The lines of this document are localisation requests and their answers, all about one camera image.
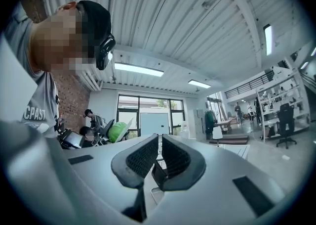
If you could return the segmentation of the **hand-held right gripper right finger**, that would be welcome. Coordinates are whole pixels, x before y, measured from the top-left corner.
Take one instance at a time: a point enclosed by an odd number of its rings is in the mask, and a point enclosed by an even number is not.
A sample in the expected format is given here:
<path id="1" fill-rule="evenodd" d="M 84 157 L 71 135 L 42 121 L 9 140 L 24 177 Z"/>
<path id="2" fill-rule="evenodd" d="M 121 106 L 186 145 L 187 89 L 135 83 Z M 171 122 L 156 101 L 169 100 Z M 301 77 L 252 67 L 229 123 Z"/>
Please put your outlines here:
<path id="1" fill-rule="evenodd" d="M 152 177 L 161 191 L 188 190 L 205 172 L 203 155 L 169 135 L 162 135 L 161 155 L 166 169 L 155 161 L 152 170 Z"/>

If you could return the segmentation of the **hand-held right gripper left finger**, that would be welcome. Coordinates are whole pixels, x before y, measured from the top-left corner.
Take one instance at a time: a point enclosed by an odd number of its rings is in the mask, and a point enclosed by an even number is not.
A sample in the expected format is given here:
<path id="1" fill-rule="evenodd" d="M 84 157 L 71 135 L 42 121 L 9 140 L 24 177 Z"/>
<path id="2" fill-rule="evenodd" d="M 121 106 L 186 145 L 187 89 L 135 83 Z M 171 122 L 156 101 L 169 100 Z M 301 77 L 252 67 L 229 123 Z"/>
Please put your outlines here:
<path id="1" fill-rule="evenodd" d="M 112 172 L 123 186 L 122 213 L 136 221 L 147 218 L 144 181 L 157 156 L 158 135 L 153 134 L 119 152 L 111 161 Z"/>

